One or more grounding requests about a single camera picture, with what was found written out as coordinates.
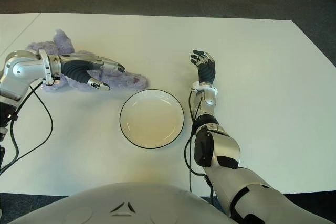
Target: tabletop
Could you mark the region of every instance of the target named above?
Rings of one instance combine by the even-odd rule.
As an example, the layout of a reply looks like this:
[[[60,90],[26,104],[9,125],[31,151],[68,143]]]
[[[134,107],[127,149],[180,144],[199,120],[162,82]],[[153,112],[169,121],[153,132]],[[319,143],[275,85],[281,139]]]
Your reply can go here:
[[[0,56],[38,16],[39,13],[0,15]]]
[[[8,19],[7,34],[17,15]],[[174,95],[185,123],[171,144],[146,150],[131,144],[119,113],[135,90],[38,90],[54,119],[48,142],[0,177],[7,193],[72,195],[117,182],[154,182],[188,190],[183,148],[191,130],[188,93],[197,80],[192,49],[216,61],[216,117],[238,142],[240,166],[282,193],[336,189],[336,68],[289,20],[40,14],[1,56],[63,29],[76,50],[88,50],[141,73],[150,88]],[[20,153],[47,136],[48,115],[34,97],[15,123]],[[4,164],[14,155],[9,134]],[[202,168],[192,162],[192,167]],[[193,193],[207,196],[202,178]]]

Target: purple plush toy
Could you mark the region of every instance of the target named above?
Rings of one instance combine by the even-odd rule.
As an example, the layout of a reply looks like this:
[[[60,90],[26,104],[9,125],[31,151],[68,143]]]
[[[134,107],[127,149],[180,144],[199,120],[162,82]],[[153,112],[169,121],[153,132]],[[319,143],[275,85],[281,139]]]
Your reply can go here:
[[[38,51],[44,49],[49,55],[64,55],[75,52],[71,40],[61,29],[56,30],[54,41],[46,41],[39,43],[31,43],[26,48],[27,50]],[[95,55],[88,51],[79,51],[78,53]],[[113,89],[138,89],[142,90],[148,86],[148,80],[145,76],[135,73],[121,73],[117,70],[103,69],[103,70],[89,70],[88,73],[101,82],[105,82]],[[43,89],[46,91],[55,91],[66,84],[69,84],[72,88],[79,90],[94,89],[85,83],[79,83],[71,78],[60,74],[60,81],[52,86],[43,85]]]

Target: robot forearm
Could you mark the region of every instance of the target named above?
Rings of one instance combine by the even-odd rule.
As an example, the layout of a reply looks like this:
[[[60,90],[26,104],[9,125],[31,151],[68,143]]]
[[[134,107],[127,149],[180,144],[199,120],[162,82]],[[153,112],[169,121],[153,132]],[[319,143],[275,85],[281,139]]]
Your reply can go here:
[[[45,84],[52,85],[57,75],[62,73],[94,88],[109,90],[107,84],[87,73],[87,70],[105,68],[120,72],[125,69],[113,60],[94,55],[47,55],[44,50],[39,50],[36,54],[24,50],[10,53],[0,72],[0,141],[7,132],[8,122],[13,119],[16,108],[20,106],[33,81],[42,78]]]
[[[239,167],[240,149],[216,120],[217,89],[212,79],[200,76],[200,68],[214,68],[208,53],[194,51],[199,80],[193,84],[194,159],[204,167],[225,212],[238,223],[331,223],[290,202],[252,170]]]

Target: black cable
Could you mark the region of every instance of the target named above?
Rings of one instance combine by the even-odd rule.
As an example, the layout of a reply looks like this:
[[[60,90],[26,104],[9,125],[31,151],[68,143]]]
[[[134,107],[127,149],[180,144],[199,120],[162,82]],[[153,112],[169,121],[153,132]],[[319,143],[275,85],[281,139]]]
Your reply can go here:
[[[37,99],[40,101],[40,103],[43,105],[43,107],[45,108],[45,110],[47,111],[47,113],[48,113],[48,115],[49,115],[50,122],[51,122],[51,128],[50,128],[49,135],[47,136],[47,138],[46,138],[42,143],[40,143],[39,145],[37,145],[35,148],[31,149],[29,152],[25,153],[24,155],[22,155],[22,156],[19,157],[18,159],[13,160],[13,161],[10,162],[8,165],[6,165],[6,166],[4,166],[3,168],[1,168],[1,170],[0,170],[0,172],[1,172],[0,175],[1,175],[4,171],[6,171],[8,168],[10,168],[12,165],[14,165],[17,161],[19,161],[21,158],[23,158],[24,156],[26,156],[26,155],[28,155],[29,153],[33,152],[33,151],[36,150],[37,148],[41,147],[41,146],[42,146],[42,145],[43,145],[43,144],[50,138],[51,133],[53,132],[53,129],[54,129],[53,118],[51,117],[49,110],[47,109],[47,107],[45,106],[45,104],[43,103],[43,101],[41,100],[41,98],[40,98],[40,97],[37,95],[37,93],[35,92],[35,90],[36,90],[38,87],[40,87],[41,84],[42,84],[42,82],[41,82],[40,84],[38,84],[35,88],[32,88],[31,86],[29,86],[30,89],[31,89],[32,91],[28,94],[28,96],[27,96],[27,97],[25,98],[25,100],[22,102],[22,104],[20,105],[20,107],[17,109],[16,114],[20,111],[20,109],[22,108],[22,106],[24,105],[24,103],[27,101],[27,99],[30,97],[30,95],[31,95],[32,93],[34,93],[34,95],[37,97]],[[15,141],[15,138],[14,138],[14,132],[13,132],[12,127],[11,127],[11,130],[12,130],[12,132],[11,132],[11,136],[13,136],[13,139],[14,139],[14,141]]]
[[[192,91],[191,91],[190,94],[189,94],[189,100],[188,100],[188,103],[189,103],[189,111],[190,111],[190,112],[192,111],[192,110],[191,110],[191,104],[190,104],[191,94],[192,94]],[[196,114],[195,114],[195,118],[193,118],[193,116],[192,116],[192,114],[191,114],[191,118],[192,118],[193,122],[195,122],[195,120],[196,120],[196,116],[197,116],[197,113],[198,113],[198,110],[199,110],[199,108],[201,107],[202,97],[201,97],[201,99],[200,99],[200,101],[199,101],[199,104],[198,104],[198,107],[197,107],[197,110],[196,110]],[[186,165],[187,165],[187,167],[188,167],[188,169],[189,169],[189,190],[190,190],[190,192],[192,191],[192,190],[191,190],[191,173],[193,173],[193,174],[195,174],[195,175],[197,175],[197,176],[206,176],[205,174],[196,173],[196,172],[193,171],[192,168],[191,168],[191,139],[192,139],[192,137],[193,137],[194,134],[195,134],[195,131],[194,131],[194,128],[193,128],[193,126],[192,126],[192,130],[191,130],[190,138],[188,139],[188,141],[187,141],[187,143],[185,144],[185,147],[184,147],[184,161],[185,161],[185,163],[186,163]],[[187,158],[186,158],[186,150],[187,150],[188,144],[190,144],[189,163],[188,163]]]
[[[190,137],[189,137],[187,143],[184,146],[184,161],[185,161],[185,164],[187,165],[187,167],[189,169],[189,189],[190,189],[190,192],[191,192],[192,191],[191,190],[191,173],[193,173],[196,176],[203,176],[206,180],[206,183],[210,187],[210,204],[213,205],[214,204],[214,187],[211,184],[211,181],[210,181],[209,177],[204,173],[197,173],[191,168],[191,139],[193,138],[193,135],[195,134],[194,123],[196,121],[196,116],[197,116],[199,108],[201,107],[201,102],[202,102],[202,98],[203,98],[203,94],[201,93],[201,99],[199,101],[199,104],[198,104],[198,107],[197,107],[197,110],[196,110],[196,113],[195,113],[195,118],[193,118],[191,103],[190,103],[190,98],[191,98],[192,92],[193,91],[191,91],[190,94],[189,94],[188,104],[189,104],[189,112],[190,112],[190,115],[191,115],[191,119],[193,121],[193,125],[192,125],[192,130],[191,130],[191,133],[190,133]],[[186,158],[186,150],[187,150],[188,144],[190,144],[189,163],[188,163],[187,158]]]
[[[34,88],[34,91],[36,89],[38,89],[38,87],[40,87],[42,85],[42,82],[40,82],[35,88]],[[26,101],[28,100],[28,98],[32,95],[33,93],[33,90],[24,98],[24,100],[22,101],[22,103],[20,104],[20,106],[16,109],[14,115],[12,115],[12,120],[11,120],[11,123],[9,125],[9,133],[10,133],[10,137],[12,139],[12,142],[13,142],[13,145],[14,145],[14,148],[15,148],[15,156],[14,158],[12,159],[12,161],[10,161],[7,165],[4,165],[3,167],[0,168],[0,172],[2,172],[2,170],[6,167],[9,167],[11,166],[17,159],[17,157],[19,156],[19,148],[17,146],[17,143],[16,143],[16,140],[15,140],[15,137],[14,137],[14,131],[13,131],[13,127],[14,127],[14,122],[16,120],[16,117],[19,113],[19,111],[21,110],[21,108],[23,107],[23,105],[26,103]]]

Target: white bowl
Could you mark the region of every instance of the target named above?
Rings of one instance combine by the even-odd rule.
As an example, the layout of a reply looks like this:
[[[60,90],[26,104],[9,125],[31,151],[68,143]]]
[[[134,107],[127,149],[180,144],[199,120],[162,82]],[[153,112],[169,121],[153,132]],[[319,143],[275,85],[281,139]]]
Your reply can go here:
[[[157,89],[140,91],[120,112],[124,136],[141,148],[160,148],[174,141],[184,124],[183,109],[171,94]]]

